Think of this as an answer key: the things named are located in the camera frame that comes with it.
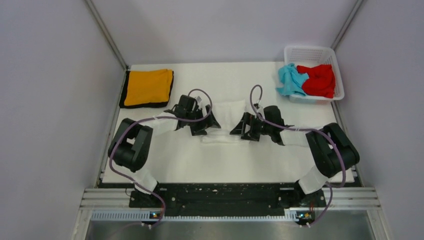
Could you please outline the white t-shirt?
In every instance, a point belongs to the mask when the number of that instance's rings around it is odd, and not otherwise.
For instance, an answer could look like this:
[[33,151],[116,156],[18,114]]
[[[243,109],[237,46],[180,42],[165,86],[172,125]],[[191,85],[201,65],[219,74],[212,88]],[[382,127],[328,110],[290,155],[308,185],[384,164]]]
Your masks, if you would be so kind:
[[245,100],[214,103],[212,114],[220,128],[207,128],[207,135],[201,136],[200,142],[202,144],[244,144],[245,141],[239,135],[230,135],[230,131],[240,123],[245,111]]

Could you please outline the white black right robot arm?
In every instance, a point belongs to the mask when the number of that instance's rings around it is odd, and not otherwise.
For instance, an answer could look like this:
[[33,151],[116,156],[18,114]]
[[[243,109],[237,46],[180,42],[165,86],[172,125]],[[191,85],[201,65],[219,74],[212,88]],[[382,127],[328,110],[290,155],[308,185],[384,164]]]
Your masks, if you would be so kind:
[[298,146],[310,150],[313,157],[311,169],[295,182],[298,188],[293,200],[299,206],[307,206],[320,190],[336,174],[346,180],[346,171],[358,164],[360,155],[339,124],[332,122],[320,129],[297,128],[286,125],[280,109],[267,106],[263,113],[245,112],[240,122],[230,131],[242,140],[258,142],[261,136],[269,136],[280,146]]

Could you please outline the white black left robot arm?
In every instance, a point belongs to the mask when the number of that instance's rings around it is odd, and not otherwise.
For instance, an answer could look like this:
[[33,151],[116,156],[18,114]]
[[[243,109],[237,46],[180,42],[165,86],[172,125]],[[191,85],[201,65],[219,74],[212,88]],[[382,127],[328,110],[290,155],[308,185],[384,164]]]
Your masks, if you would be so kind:
[[128,179],[141,200],[149,207],[160,202],[155,190],[158,181],[144,168],[153,137],[189,127],[193,137],[207,135],[208,128],[221,128],[213,114],[213,103],[201,104],[201,98],[181,95],[171,109],[152,117],[135,121],[125,118],[115,132],[107,151],[110,169]]

